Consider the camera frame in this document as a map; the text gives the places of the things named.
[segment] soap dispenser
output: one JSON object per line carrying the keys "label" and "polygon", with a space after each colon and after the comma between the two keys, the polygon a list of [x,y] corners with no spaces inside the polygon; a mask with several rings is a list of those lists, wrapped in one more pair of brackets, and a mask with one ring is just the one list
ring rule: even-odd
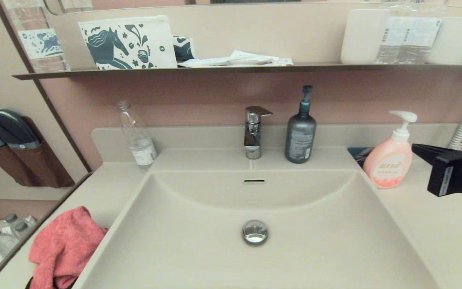
{"label": "soap dispenser", "polygon": [[402,110],[390,110],[390,114],[402,117],[402,127],[393,130],[391,137],[374,148],[363,165],[367,176],[380,189],[393,188],[402,182],[413,159],[411,146],[407,142],[407,125],[416,122],[418,117],[414,113]]}
{"label": "soap dispenser", "polygon": [[311,85],[302,88],[304,98],[299,104],[299,113],[288,121],[286,130],[286,146],[284,155],[292,163],[305,163],[310,159],[315,139],[317,122],[310,116],[310,92]]}

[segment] horse illustration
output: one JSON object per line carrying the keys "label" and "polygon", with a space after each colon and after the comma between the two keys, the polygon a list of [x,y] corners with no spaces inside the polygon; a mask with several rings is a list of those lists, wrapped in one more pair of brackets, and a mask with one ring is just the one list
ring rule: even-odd
{"label": "horse illustration", "polygon": [[113,48],[119,48],[125,55],[130,53],[127,51],[124,44],[122,44],[117,31],[101,31],[98,34],[92,35],[88,38],[88,50],[94,58],[94,62],[99,64],[110,64],[119,69],[132,69],[126,62],[113,57]]}
{"label": "horse illustration", "polygon": [[39,33],[37,34],[37,38],[44,41],[44,48],[42,48],[41,53],[48,52],[51,48],[55,46],[60,46],[56,35],[52,37],[46,37],[46,33]]}

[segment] white sink basin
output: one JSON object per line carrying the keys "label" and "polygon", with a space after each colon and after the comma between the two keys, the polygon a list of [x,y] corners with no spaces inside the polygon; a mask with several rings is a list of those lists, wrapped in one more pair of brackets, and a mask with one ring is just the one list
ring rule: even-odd
{"label": "white sink basin", "polygon": [[125,210],[77,288],[438,288],[360,170],[152,171]]}

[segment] white pump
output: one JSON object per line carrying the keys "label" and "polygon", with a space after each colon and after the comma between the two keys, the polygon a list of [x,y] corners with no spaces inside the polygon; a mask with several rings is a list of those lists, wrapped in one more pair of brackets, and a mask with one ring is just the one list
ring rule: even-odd
{"label": "white pump", "polygon": [[390,114],[402,117],[404,123],[401,128],[393,130],[391,138],[395,141],[407,141],[409,139],[409,131],[407,125],[410,122],[416,122],[418,116],[412,112],[405,112],[404,110],[390,110]]}

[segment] sink drain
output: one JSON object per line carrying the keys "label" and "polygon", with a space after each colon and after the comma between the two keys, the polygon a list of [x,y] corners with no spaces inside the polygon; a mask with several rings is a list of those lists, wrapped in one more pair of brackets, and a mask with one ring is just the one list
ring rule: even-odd
{"label": "sink drain", "polygon": [[268,237],[268,229],[261,221],[251,220],[243,226],[242,237],[248,245],[260,246]]}

